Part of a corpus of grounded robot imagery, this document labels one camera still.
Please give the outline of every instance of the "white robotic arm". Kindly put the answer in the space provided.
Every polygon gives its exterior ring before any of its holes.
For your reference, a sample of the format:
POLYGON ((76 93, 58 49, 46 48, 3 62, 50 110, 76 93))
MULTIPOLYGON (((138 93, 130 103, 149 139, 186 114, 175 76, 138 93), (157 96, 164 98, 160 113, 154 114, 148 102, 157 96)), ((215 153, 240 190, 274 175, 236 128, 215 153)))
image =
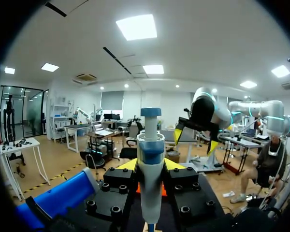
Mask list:
POLYGON ((84 115, 86 117, 86 121, 87 123, 91 123, 94 122, 94 118, 92 117, 92 114, 87 114, 84 110, 82 110, 81 108, 77 107, 76 111, 80 112, 82 115, 84 115))
POLYGON ((197 131, 209 130, 211 139, 218 141, 218 130, 241 121, 242 114, 267 119, 266 128, 270 135, 290 136, 290 116, 284 116, 284 106, 281 101, 234 101, 229 104, 229 108, 217 102, 209 88, 197 89, 190 110, 185 110, 188 112, 189 119, 179 118, 174 133, 175 142, 178 142, 184 127, 197 131))
POLYGON ((238 121, 237 115, 240 113, 252 117, 266 117, 266 128, 269 135, 280 136, 288 133, 288 131, 285 132, 284 105, 281 101, 232 101, 229 104, 229 109, 233 116, 233 123, 238 121))

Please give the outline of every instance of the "ceiling light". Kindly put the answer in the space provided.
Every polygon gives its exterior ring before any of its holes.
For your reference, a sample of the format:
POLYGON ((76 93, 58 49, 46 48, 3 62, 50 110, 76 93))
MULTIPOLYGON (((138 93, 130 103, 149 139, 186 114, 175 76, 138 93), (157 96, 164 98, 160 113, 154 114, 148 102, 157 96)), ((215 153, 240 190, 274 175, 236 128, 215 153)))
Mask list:
POLYGON ((143 69, 147 74, 164 74, 162 65, 144 65, 143 69))
POLYGON ((152 14, 121 19, 116 21, 116 24, 127 41, 157 37, 155 21, 152 14))
POLYGON ((4 71, 6 74, 14 74, 15 73, 15 69, 9 68, 9 67, 5 67, 4 71))
POLYGON ((49 64, 49 63, 45 63, 43 65, 43 67, 41 67, 42 70, 46 70, 46 71, 50 71, 50 72, 54 72, 59 68, 59 66, 53 65, 53 64, 49 64))
POLYGON ((281 65, 272 70, 272 73, 277 76, 278 78, 284 77, 290 74, 289 70, 286 68, 285 65, 281 65))
POLYGON ((253 87, 256 87, 257 84, 252 81, 245 81, 242 84, 240 84, 240 86, 245 87, 245 88, 253 88, 253 87))

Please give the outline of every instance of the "ceiling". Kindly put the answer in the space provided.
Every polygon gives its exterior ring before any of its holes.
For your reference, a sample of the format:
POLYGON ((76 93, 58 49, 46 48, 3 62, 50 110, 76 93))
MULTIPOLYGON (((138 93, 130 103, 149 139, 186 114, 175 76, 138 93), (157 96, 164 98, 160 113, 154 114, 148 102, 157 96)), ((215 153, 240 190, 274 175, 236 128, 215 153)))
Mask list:
POLYGON ((277 78, 271 70, 290 71, 290 42, 274 19, 256 2, 247 0, 54 0, 62 17, 42 7, 23 28, 2 67, 16 68, 4 80, 48 83, 81 73, 97 77, 92 91, 175 90, 194 92, 215 87, 230 97, 273 98, 290 95, 280 87, 290 75, 277 78), (126 41, 116 21, 152 14, 157 38, 126 41), (127 73, 104 50, 107 47, 131 71, 127 73), (45 62, 59 66, 41 70, 45 62), (164 74, 144 74, 142 65, 162 64, 164 74), (240 83, 258 84, 245 89, 240 83))

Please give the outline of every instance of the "man sitting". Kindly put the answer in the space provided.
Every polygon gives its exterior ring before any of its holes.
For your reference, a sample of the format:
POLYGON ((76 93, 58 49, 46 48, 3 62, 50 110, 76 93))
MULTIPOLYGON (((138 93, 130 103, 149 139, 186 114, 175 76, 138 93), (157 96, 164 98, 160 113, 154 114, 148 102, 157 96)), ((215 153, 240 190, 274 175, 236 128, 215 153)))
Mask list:
POLYGON ((272 135, 271 141, 267 143, 261 150, 257 160, 253 161, 253 166, 255 168, 244 171, 241 180, 241 193, 238 197, 230 200, 231 203, 244 202, 246 200, 246 189, 248 185, 248 180, 252 179, 254 183, 260 184, 264 188, 269 188, 269 186, 274 181, 274 191, 271 196, 274 197, 280 191, 283 186, 283 181, 281 180, 287 160, 287 151, 284 144, 281 142, 278 136, 272 135), (278 175, 275 177, 280 162, 285 151, 284 159, 281 164, 278 175))

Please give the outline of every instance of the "shorts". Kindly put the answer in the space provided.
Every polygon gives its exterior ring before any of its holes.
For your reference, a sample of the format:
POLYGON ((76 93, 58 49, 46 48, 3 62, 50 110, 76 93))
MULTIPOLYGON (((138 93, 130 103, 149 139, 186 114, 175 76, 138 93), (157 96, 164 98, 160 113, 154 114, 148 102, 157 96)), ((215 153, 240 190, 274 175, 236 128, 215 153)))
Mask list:
POLYGON ((263 169, 258 168, 258 179, 253 179, 255 184, 260 185, 262 188, 268 188, 271 184, 269 183, 270 173, 265 172, 263 169))

